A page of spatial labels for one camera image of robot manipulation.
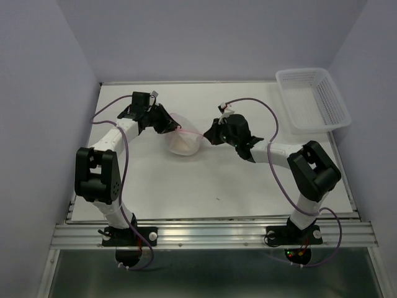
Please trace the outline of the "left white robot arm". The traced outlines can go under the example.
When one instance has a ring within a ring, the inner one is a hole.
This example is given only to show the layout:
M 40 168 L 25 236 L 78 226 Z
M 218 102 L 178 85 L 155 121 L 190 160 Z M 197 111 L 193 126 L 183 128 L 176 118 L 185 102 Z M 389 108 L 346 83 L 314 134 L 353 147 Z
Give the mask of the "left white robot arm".
M 158 134 L 176 131 L 180 125 L 157 103 L 156 92 L 133 92 L 107 104 L 94 115 L 97 117 L 112 104 L 130 98 L 131 103 L 116 120 L 91 119 L 91 124 L 110 124 L 112 128 L 95 144 L 76 152 L 74 191 L 99 209 L 108 225 L 117 229 L 117 238 L 126 245 L 137 240 L 135 216 L 122 202 L 127 177 L 129 143 L 145 129 Z

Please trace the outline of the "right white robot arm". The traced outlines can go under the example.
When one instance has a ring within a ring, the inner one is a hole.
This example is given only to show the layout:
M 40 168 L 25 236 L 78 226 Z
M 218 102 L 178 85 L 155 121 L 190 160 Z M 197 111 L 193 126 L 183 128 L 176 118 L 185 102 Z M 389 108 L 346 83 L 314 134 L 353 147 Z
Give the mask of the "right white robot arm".
M 228 144 L 243 160 L 251 163 L 267 163 L 279 188 L 286 194 L 275 172 L 275 166 L 289 169 L 300 192 L 294 211 L 287 220 L 286 237 L 300 242 L 314 224 L 324 198 L 341 180 L 341 172 L 317 141 L 303 145 L 272 143 L 251 134 L 244 116 L 234 114 L 214 119 L 203 135 L 212 145 Z

